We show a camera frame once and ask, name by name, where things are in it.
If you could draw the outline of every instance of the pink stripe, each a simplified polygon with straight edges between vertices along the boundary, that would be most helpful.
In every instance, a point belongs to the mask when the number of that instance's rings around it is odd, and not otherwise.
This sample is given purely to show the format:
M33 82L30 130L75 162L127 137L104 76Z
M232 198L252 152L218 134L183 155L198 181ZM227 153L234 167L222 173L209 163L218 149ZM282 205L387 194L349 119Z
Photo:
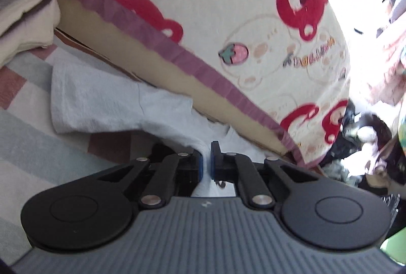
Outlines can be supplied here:
M323 158L327 155L327 152L320 156L319 158L316 158L313 161L307 162L306 163L306 168L314 168L319 165L319 163L323 160Z
M56 48L57 48L57 46L56 46L55 44L51 44L50 46L47 46L46 48L35 48L35 49L32 49L32 50L30 50L30 52L31 52L34 56L36 56L36 57L38 57L38 58L40 58L40 59L42 59L42 60L45 60L46 58L49 57L49 55L50 55Z
M11 69L0 69L0 107L7 109L17 93L24 86L26 79Z
M157 52L162 58L178 66L186 74L194 76L202 84L226 98L243 114L272 130L286 149L292 152L297 164L301 167L307 166L299 148L288 132L266 112L255 106L214 68L180 45L172 42L162 32L156 30L136 15L135 12L124 8L115 0L78 1L86 9L97 12L106 22L114 24L122 32L141 42L146 48Z

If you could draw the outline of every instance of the cartoon bear print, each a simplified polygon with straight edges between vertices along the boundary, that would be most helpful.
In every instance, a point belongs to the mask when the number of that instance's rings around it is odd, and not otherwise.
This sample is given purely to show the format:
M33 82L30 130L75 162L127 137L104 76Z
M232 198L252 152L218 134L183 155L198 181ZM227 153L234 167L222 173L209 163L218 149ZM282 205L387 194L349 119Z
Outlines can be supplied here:
M275 97L265 97L265 100L258 106L279 123L288 113L298 107L298 103L293 95L281 94Z
M328 0L277 0L277 10L282 21L289 27L298 29L304 41L311 41Z
M324 141L332 145L340 132L341 119L346 112L347 99L340 100L322 120L322 128L325 132Z
M150 0L115 0L125 8L134 11L140 18L148 22L156 30L163 32L175 43L183 37L182 26L171 19L166 19Z
M310 80L320 85L326 85L348 79L348 50L328 32L320 31L316 47L307 58L306 69Z
M306 161L313 161L326 154L330 146L324 142L322 131L314 131L303 138L299 148Z
M223 70L237 79L242 90L253 90L299 50L299 42L280 19L260 15L236 28L218 56Z
M306 128L309 132L314 131L317 129L317 127L320 126L320 122L323 119L323 117L328 113L330 108L332 108L335 103L336 103L336 98L331 99L331 100L324 100L324 101L319 101L316 105L319 108L319 113L317 114L318 118L309 121L309 123L306 125Z
M281 121L281 127L294 138L300 130L303 130L303 125L307 125L313 119L317 120L319 111L320 108L314 103L302 104Z

